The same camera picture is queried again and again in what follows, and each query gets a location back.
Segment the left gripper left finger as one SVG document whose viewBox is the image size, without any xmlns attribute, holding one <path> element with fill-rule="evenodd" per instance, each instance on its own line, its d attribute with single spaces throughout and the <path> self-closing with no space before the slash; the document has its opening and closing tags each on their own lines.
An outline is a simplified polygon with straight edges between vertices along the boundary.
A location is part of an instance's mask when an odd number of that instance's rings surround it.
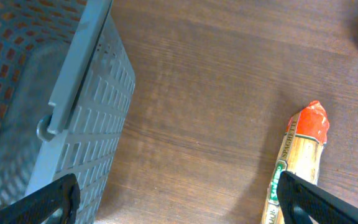
<svg viewBox="0 0 358 224">
<path fill-rule="evenodd" d="M 67 174 L 0 210 L 0 223 L 76 222 L 80 188 L 75 174 Z"/>
</svg>

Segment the orange spaghetti packet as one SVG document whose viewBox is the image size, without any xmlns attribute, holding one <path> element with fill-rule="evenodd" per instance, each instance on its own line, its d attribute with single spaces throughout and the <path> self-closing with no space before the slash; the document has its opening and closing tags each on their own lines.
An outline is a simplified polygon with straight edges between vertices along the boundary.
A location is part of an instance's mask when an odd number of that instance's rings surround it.
<svg viewBox="0 0 358 224">
<path fill-rule="evenodd" d="M 289 171 L 316 185 L 321 155 L 327 143 L 329 120 L 318 100 L 294 114 L 286 127 L 275 168 L 267 189 L 261 223 L 283 223 L 278 202 L 278 181 L 283 171 Z"/>
</svg>

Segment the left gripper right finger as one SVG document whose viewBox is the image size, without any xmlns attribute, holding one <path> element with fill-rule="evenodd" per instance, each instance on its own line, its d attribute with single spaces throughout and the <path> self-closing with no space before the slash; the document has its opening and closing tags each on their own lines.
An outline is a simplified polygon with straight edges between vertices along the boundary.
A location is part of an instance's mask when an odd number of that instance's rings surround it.
<svg viewBox="0 0 358 224">
<path fill-rule="evenodd" d="M 357 207 L 289 171 L 280 174 L 277 195 L 286 224 L 358 224 Z"/>
</svg>

